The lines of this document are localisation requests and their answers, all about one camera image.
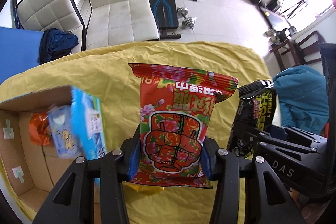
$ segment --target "yellow tablecloth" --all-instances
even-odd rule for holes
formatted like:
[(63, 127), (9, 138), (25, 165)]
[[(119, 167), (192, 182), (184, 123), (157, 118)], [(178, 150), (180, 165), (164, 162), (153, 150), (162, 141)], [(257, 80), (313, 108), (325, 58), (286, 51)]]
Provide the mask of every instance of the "yellow tablecloth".
[[(0, 101), (58, 85), (74, 85), (102, 100), (103, 123), (108, 151), (130, 138), (139, 122), (139, 85), (128, 63), (154, 63), (199, 68), (237, 77), (239, 86), (269, 79), (263, 60), (251, 49), (219, 42), (134, 42), (80, 52), (15, 75), (0, 85)], [(216, 104), (208, 136), (226, 147), (238, 106), (238, 92)], [(35, 212), (14, 194), (18, 205), (33, 219)], [(146, 196), (124, 187), (131, 223), (209, 223), (214, 202), (213, 189), (169, 187)], [(239, 223), (244, 222), (245, 185), (241, 183)]]

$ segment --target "snack package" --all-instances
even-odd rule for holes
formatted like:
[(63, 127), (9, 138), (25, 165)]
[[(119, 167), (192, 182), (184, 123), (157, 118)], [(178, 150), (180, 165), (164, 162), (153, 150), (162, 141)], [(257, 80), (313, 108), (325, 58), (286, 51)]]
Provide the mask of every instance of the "snack package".
[(253, 144), (249, 137), (238, 137), (234, 134), (237, 121), (269, 132), (277, 106), (277, 92), (274, 83), (269, 80), (258, 80), (238, 88), (239, 105), (231, 128), (227, 149), (238, 157), (247, 158), (253, 154)]
[(141, 160), (131, 182), (210, 188), (199, 163), (216, 103), (238, 80), (205, 70), (129, 64), (140, 84)]
[(80, 156), (79, 141), (71, 129), (70, 106), (52, 108), (48, 111), (48, 121), (57, 155), (64, 159)]
[(32, 143), (50, 145), (50, 128), (46, 112), (33, 113), (29, 122), (29, 135)]

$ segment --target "cardboard box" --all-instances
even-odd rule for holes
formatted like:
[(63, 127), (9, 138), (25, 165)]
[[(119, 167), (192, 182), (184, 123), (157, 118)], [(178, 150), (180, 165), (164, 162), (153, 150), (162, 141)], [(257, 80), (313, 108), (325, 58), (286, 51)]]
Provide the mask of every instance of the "cardboard box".
[[(100, 100), (76, 87), (59, 86), (0, 103), (1, 160), (15, 193), (35, 211), (74, 160), (59, 158), (54, 145), (42, 147), (30, 140), (32, 112), (47, 111), (52, 105), (71, 106), (72, 130), (88, 160), (106, 153)], [(94, 194), (95, 221), (99, 223), (97, 187)]]

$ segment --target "blue board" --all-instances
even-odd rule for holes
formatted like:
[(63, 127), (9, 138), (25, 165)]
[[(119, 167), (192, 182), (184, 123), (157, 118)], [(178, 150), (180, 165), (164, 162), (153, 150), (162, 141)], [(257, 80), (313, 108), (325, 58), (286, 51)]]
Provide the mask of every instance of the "blue board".
[(0, 27), (0, 84), (39, 65), (43, 32)]

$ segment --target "light blue package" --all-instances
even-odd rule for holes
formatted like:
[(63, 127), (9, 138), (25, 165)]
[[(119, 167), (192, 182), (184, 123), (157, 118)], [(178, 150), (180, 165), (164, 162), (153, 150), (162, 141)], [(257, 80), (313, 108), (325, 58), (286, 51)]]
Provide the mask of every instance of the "light blue package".
[(100, 99), (72, 87), (71, 115), (73, 132), (78, 136), (81, 148), (88, 160), (102, 158), (106, 154)]
[(57, 155), (60, 158), (80, 156), (79, 142), (71, 126), (70, 106), (54, 107), (48, 111), (48, 121)]

